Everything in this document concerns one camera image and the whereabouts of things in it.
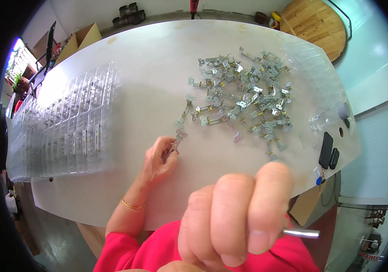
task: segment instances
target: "cardboard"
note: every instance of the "cardboard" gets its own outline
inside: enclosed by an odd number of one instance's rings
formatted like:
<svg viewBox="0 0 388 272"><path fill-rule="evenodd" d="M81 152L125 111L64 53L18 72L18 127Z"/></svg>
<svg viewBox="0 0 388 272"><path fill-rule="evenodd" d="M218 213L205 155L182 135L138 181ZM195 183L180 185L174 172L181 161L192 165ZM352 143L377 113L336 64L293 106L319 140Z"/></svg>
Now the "cardboard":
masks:
<svg viewBox="0 0 388 272"><path fill-rule="evenodd" d="M322 191L326 187L327 182L328 180L320 186L315 186L300 194L297 201L295 201L295 204L289 211L289 214L294 217L300 226L303 227L306 224L306 221L309 219L312 211L317 206L318 200L321 197Z"/></svg>
<svg viewBox="0 0 388 272"><path fill-rule="evenodd" d="M55 65L58 65L66 58L70 57L79 50L95 43L102 39L99 28L95 23L77 31L66 44L60 55L58 56Z"/></svg>
<svg viewBox="0 0 388 272"><path fill-rule="evenodd" d="M96 258L99 258L105 244L105 228L90 226L78 222L76 222L76 224L78 225L79 231L81 231L85 242L88 244L93 254Z"/></svg>

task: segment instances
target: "window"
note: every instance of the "window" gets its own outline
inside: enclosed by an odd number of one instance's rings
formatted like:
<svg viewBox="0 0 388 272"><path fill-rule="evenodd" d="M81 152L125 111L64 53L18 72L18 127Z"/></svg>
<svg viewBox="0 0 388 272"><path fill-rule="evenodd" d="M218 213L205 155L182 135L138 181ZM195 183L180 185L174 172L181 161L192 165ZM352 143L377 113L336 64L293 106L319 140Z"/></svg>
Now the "window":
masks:
<svg viewBox="0 0 388 272"><path fill-rule="evenodd" d="M5 71L5 78L9 82L14 83L14 78L16 77L16 75L22 75L28 67L28 64L30 64L35 71L38 71L37 65L35 65L36 61L37 60L32 55L32 53L26 48L23 41L20 38L17 38L13 48L11 49L11 54L9 56L8 65Z"/></svg>

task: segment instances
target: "red power drill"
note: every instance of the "red power drill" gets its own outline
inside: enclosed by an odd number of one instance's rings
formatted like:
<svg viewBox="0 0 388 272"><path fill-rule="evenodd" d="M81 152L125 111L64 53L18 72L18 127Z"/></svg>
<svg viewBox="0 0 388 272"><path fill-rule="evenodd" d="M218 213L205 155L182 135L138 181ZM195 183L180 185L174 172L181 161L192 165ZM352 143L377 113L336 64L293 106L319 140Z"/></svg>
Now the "red power drill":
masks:
<svg viewBox="0 0 388 272"><path fill-rule="evenodd" d="M197 13L197 6L198 6L198 1L199 0L190 0L191 4L191 20L194 20L194 15Z"/></svg>

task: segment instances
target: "stack of plastic trays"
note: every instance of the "stack of plastic trays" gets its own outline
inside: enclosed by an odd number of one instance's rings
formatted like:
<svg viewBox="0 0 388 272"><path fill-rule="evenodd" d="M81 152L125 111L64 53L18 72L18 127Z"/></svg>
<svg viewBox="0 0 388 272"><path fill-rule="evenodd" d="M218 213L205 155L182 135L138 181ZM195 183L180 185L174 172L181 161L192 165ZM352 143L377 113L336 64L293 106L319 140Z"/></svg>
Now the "stack of plastic trays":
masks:
<svg viewBox="0 0 388 272"><path fill-rule="evenodd" d="M61 98L45 109L42 177L106 168L102 152L106 147L106 114L114 81L112 63L92 69L68 82Z"/></svg>
<svg viewBox="0 0 388 272"><path fill-rule="evenodd" d="M9 133L8 175L13 182L29 182L41 174L43 115L36 100L28 96L15 113Z"/></svg>
<svg viewBox="0 0 388 272"><path fill-rule="evenodd" d="M8 175L29 182L110 168L107 116L115 92L112 63L69 81L42 107L28 96L12 119Z"/></svg>
<svg viewBox="0 0 388 272"><path fill-rule="evenodd" d="M341 79L332 63L326 61L326 53L322 48L309 42L297 42L285 44L282 49L312 92L315 115L346 101Z"/></svg>

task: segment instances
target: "small metal pin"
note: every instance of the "small metal pin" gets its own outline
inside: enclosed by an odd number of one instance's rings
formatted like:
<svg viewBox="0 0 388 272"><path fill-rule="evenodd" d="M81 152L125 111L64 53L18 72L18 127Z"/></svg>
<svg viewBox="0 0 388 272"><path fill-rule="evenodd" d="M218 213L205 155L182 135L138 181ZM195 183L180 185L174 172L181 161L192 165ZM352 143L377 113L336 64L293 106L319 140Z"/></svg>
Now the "small metal pin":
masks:
<svg viewBox="0 0 388 272"><path fill-rule="evenodd" d="M318 239L319 237L319 231L303 228L283 228L282 233L300 238Z"/></svg>

